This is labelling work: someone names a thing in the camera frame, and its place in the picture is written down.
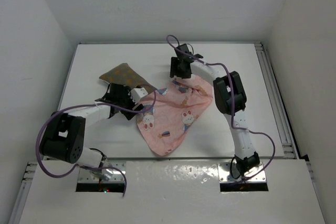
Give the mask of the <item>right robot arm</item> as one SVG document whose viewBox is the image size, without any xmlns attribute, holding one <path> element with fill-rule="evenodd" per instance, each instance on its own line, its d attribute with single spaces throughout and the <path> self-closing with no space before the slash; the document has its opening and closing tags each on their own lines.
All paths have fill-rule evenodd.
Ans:
<svg viewBox="0 0 336 224">
<path fill-rule="evenodd" d="M 236 168 L 240 176 L 244 176 L 259 165 L 260 159 L 247 128 L 247 97 L 238 72 L 229 72 L 222 63 L 208 63 L 203 56 L 193 55 L 187 44 L 172 48 L 176 57 L 171 58 L 170 77 L 188 79 L 196 75 L 213 87 L 216 107 L 227 120 L 232 134 Z"/>
</svg>

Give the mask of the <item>pink bunny pillowcase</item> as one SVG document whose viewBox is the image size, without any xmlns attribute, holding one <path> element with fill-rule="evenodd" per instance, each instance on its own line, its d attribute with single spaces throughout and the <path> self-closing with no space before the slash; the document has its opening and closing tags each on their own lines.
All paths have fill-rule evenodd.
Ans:
<svg viewBox="0 0 336 224">
<path fill-rule="evenodd" d="M 152 152 L 165 156 L 184 141 L 188 129 L 213 102 L 213 87 L 199 76 L 173 78 L 142 100 L 138 128 Z"/>
</svg>

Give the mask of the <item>grey pillow orange flowers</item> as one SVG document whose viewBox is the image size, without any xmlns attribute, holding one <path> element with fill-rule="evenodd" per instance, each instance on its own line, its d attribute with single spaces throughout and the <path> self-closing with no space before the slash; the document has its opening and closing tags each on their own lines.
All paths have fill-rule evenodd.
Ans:
<svg viewBox="0 0 336 224">
<path fill-rule="evenodd" d="M 135 72 L 127 63 L 122 63 L 108 72 L 102 74 L 99 79 L 106 83 L 120 84 L 133 88 L 145 88 L 148 94 L 156 90 L 142 76 Z"/>
</svg>

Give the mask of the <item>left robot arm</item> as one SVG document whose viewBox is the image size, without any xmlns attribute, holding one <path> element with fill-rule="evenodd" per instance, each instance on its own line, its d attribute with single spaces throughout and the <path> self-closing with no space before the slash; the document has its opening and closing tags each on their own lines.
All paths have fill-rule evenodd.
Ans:
<svg viewBox="0 0 336 224">
<path fill-rule="evenodd" d="M 127 120 L 132 119 L 144 109 L 140 100 L 147 95 L 145 85 L 131 88 L 112 83 L 93 104 L 55 112 L 42 129 L 38 153 L 69 164 L 98 168 L 104 155 L 84 146 L 86 128 L 119 112 Z"/>
</svg>

